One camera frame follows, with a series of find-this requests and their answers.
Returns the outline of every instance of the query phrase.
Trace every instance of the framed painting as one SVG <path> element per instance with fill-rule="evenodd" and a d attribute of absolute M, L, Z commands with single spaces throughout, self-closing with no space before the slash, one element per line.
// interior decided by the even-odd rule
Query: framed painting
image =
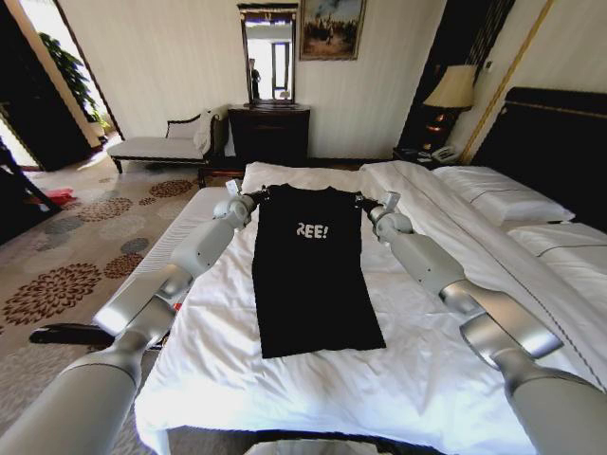
<path fill-rule="evenodd" d="M 302 0 L 300 60 L 356 60 L 366 0 Z"/>

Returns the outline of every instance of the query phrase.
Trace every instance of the wall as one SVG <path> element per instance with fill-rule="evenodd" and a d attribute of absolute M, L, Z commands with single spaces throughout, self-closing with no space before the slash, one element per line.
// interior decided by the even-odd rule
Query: wall
<path fill-rule="evenodd" d="M 59 1 L 127 138 L 248 99 L 238 0 Z M 368 0 L 357 61 L 296 62 L 310 155 L 390 156 L 444 5 Z"/>
<path fill-rule="evenodd" d="M 481 72 L 474 107 L 455 124 L 449 143 L 466 147 L 485 113 L 507 68 L 538 17 L 545 0 L 517 1 L 488 59 L 494 69 Z M 556 0 L 529 48 L 523 55 L 485 126 L 471 144 L 470 157 L 478 150 L 496 119 L 507 91 L 513 86 L 607 92 L 607 2 L 604 0 Z"/>
<path fill-rule="evenodd" d="M 65 82 L 64 77 L 61 75 L 61 72 L 57 68 L 57 65 L 50 57 L 48 50 L 46 50 L 45 44 L 42 42 L 40 36 L 38 36 L 38 33 L 36 32 L 36 29 L 34 28 L 33 24 L 29 21 L 26 12 L 23 10 L 21 4 L 19 3 L 19 0 L 4 1 L 7 4 L 10 13 L 19 25 L 19 28 L 28 40 L 29 45 L 36 54 L 36 57 L 38 57 L 38 60 L 42 64 L 48 76 L 50 77 L 50 80 L 55 85 L 55 88 L 59 92 L 59 95 L 67 106 L 67 109 L 69 110 L 70 114 L 78 124 L 78 127 L 83 132 L 83 135 L 86 138 L 88 144 L 91 147 L 96 147 L 100 145 L 100 142 L 97 139 L 97 136 L 95 135 L 93 130 L 91 129 L 90 125 L 88 124 L 88 120 L 86 120 L 82 109 L 76 102 L 74 95 L 72 95 L 72 92 L 67 86 L 67 83 Z"/>

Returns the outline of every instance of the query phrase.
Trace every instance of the table lamp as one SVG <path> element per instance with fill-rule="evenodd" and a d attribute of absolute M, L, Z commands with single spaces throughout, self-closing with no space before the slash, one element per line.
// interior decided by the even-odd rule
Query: table lamp
<path fill-rule="evenodd" d="M 426 125 L 431 137 L 422 145 L 425 152 L 433 152 L 442 147 L 457 119 L 457 114 L 469 110 L 474 104 L 475 74 L 474 64 L 449 66 L 436 88 L 423 102 L 426 106 L 442 108 L 442 112 Z"/>

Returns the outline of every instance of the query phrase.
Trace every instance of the white duvet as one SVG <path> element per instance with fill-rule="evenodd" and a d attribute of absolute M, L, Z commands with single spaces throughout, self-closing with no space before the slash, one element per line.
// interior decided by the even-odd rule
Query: white duvet
<path fill-rule="evenodd" d="M 518 227 L 508 232 L 607 319 L 607 234 L 582 223 Z"/>
<path fill-rule="evenodd" d="M 247 167 L 244 190 L 286 182 L 375 198 L 400 192 L 398 207 L 415 229 L 458 259 L 470 279 L 505 290 L 565 340 L 565 348 L 543 364 L 595 384 L 607 376 L 605 321 L 593 318 L 568 285 L 425 169 L 381 163 L 346 172 L 255 163 Z M 404 272 L 366 219 L 361 268 L 387 348 L 262 359 L 250 277 L 256 230 L 255 215 L 196 280 L 178 313 L 136 401 L 146 444 L 166 451 L 164 430 L 191 426 L 339 431 L 446 453 L 535 453 L 506 402 L 500 374 L 459 335 L 463 317 Z"/>

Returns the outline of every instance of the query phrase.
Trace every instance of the door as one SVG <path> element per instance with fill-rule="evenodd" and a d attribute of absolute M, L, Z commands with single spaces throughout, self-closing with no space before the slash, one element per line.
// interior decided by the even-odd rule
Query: door
<path fill-rule="evenodd" d="M 4 2 L 0 40 L 0 106 L 14 132 L 45 171 L 85 159 L 88 141 Z"/>

